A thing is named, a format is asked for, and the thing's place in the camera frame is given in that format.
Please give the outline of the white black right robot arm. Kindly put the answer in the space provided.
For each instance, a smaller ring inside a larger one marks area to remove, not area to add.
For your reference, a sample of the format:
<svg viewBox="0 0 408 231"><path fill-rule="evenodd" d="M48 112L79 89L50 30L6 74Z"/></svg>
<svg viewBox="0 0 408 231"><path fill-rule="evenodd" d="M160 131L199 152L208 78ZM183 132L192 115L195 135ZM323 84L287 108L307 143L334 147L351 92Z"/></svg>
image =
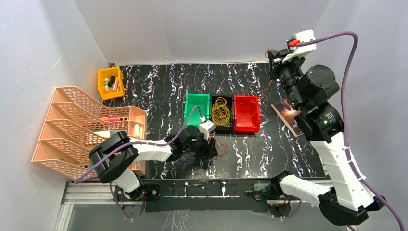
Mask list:
<svg viewBox="0 0 408 231"><path fill-rule="evenodd" d="M262 192L277 199L294 196L306 201L337 226L361 224L370 211L383 208L384 197L363 185L363 177L354 173L357 166L353 156L346 154L343 120L328 101L340 88L334 72L319 64L302 72L305 58L293 57L289 49L268 50L267 55L269 78L280 81L289 105L299 111L295 121L318 152L333 185L318 185L283 171Z"/></svg>

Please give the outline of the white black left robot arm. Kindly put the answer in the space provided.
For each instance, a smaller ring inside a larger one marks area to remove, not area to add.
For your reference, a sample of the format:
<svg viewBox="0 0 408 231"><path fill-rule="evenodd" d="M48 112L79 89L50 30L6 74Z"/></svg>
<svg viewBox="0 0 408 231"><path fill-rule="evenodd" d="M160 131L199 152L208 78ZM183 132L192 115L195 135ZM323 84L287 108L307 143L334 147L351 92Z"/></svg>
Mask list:
<svg viewBox="0 0 408 231"><path fill-rule="evenodd" d="M139 200L144 186L129 166L137 161L173 162L185 153L211 159L218 155L216 140L195 126L187 126L163 140L139 140L118 132L89 152L101 183L113 183L131 200Z"/></svg>

